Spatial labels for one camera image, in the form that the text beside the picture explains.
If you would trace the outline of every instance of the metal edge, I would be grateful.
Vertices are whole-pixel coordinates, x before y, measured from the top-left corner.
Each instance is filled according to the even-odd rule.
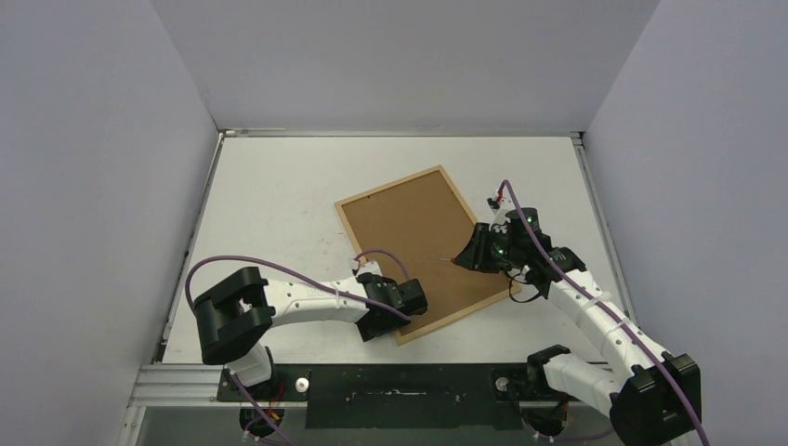
[[[143,365],[139,368],[137,381],[134,383],[131,398],[126,411],[126,419],[121,438],[133,434],[133,428],[139,429],[143,413],[134,415],[134,408],[145,407],[215,407],[215,408],[249,408],[251,403],[220,402],[216,399],[218,383],[221,379],[222,366],[200,364],[156,364]],[[543,407],[553,405],[550,401],[520,401],[520,407]],[[582,401],[574,401],[572,405],[585,406]],[[271,405],[275,408],[305,408],[305,401],[283,401]],[[118,442],[118,446],[133,446],[134,443]]]
[[[164,331],[160,338],[160,351],[157,352],[157,357],[155,358],[156,361],[162,360],[164,351],[166,349],[167,340],[169,339],[170,332],[172,331],[173,322],[175,321],[175,315],[177,312],[177,306],[180,302],[180,292],[183,289],[183,282],[186,280],[186,274],[188,273],[189,264],[191,263],[191,256],[194,253],[194,244],[197,242],[197,234],[200,232],[200,225],[203,222],[205,206],[208,203],[208,195],[210,195],[211,186],[214,182],[214,175],[217,172],[219,156],[221,155],[222,148],[224,147],[224,139],[225,132],[220,131],[217,139],[217,145],[214,148],[214,155],[213,158],[211,158],[211,167],[208,169],[208,175],[205,179],[203,196],[200,200],[200,208],[198,209],[197,216],[194,219],[194,226],[192,227],[191,234],[189,236],[189,244],[186,247],[186,255],[183,258],[183,264],[181,265],[180,273],[177,276],[177,283],[173,293],[172,302],[170,303],[170,310],[167,313]]]
[[[388,130],[369,129],[302,129],[302,128],[230,128],[223,130],[227,138],[315,138],[315,137],[569,137],[579,138],[578,132],[538,131],[517,128],[468,128],[447,127],[443,125],[421,125],[415,127],[392,128]]]
[[[580,165],[580,171],[583,174],[585,181],[585,189],[588,191],[588,198],[591,199],[591,207],[594,209],[594,217],[597,219],[597,226],[602,232],[602,244],[605,246],[605,251],[608,255],[608,260],[611,262],[613,277],[616,281],[616,289],[624,303],[624,313],[635,324],[635,310],[632,307],[632,300],[629,296],[629,290],[626,287],[626,280],[624,279],[624,272],[621,269],[621,263],[616,253],[615,244],[611,236],[610,229],[608,228],[608,220],[605,218],[605,213],[602,211],[602,205],[599,201],[597,194],[597,187],[594,185],[594,178],[591,174],[591,169],[588,166],[588,161],[585,158],[585,147],[583,145],[582,137],[572,139],[574,145],[574,152],[577,156],[577,163]]]
[[[145,407],[130,406],[125,411],[117,446],[136,446],[145,418]]]

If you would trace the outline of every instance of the gray wall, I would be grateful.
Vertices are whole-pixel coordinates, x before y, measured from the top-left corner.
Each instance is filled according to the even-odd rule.
[[[639,321],[715,446],[786,444],[788,2],[663,0],[585,138]]]
[[[151,0],[219,127],[580,130],[659,0]]]
[[[216,138],[147,1],[0,2],[3,444],[113,444]]]

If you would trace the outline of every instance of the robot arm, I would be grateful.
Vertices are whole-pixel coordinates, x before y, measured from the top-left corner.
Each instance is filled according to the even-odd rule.
[[[662,444],[690,431],[690,417],[658,372],[658,364],[635,345],[625,330],[634,333],[654,358],[664,359],[659,365],[675,378],[700,417],[697,364],[687,355],[673,357],[629,321],[571,249],[552,245],[550,236],[539,226],[536,209],[522,208],[523,222],[514,203],[500,192],[488,204],[495,213],[492,223],[477,223],[471,241],[453,263],[488,273],[518,270],[518,275],[545,299],[555,285],[560,293],[548,300],[574,321],[612,368],[612,373],[603,371],[572,355],[568,348],[554,346],[528,358],[529,385],[565,392],[594,407],[611,419],[625,444]],[[524,224],[529,225],[532,235]],[[550,260],[593,299],[578,292],[547,263],[534,239]]]
[[[409,323],[383,304],[407,316],[424,314],[427,299],[417,279],[400,284],[383,277],[376,262],[355,274],[324,282],[334,293],[303,283],[268,281],[256,267],[242,268],[194,300],[203,363],[227,364],[241,382],[253,386],[271,379],[273,360],[260,338],[269,329],[305,321],[355,323],[362,341]],[[365,297],[366,301],[347,295]]]

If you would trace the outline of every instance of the white tabletop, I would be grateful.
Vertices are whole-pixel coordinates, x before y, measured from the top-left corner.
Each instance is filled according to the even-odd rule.
[[[482,221],[492,219],[487,197],[508,178],[520,203],[539,210],[553,244],[569,246],[621,306],[569,138],[227,138],[190,262],[259,256],[318,281],[345,278],[355,253],[334,203],[436,164]],[[241,265],[203,267],[193,295]],[[274,270],[261,274],[287,279]],[[520,298],[534,293],[523,288]],[[510,362],[554,344],[586,361],[603,361],[573,322],[543,299],[503,300],[402,347],[390,335],[362,343],[355,325],[336,321],[286,325],[263,340],[279,363]],[[164,362],[201,362],[182,292]]]

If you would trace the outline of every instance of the cork board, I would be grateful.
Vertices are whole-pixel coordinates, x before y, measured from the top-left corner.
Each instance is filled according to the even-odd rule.
[[[395,334],[399,345],[457,321],[508,296],[504,274],[468,271],[442,258],[465,248],[476,216],[442,166],[413,174],[335,204],[356,253],[383,248],[396,254],[427,296],[427,313]],[[369,255],[383,274],[401,282],[397,264]],[[516,285],[513,293],[519,291]]]

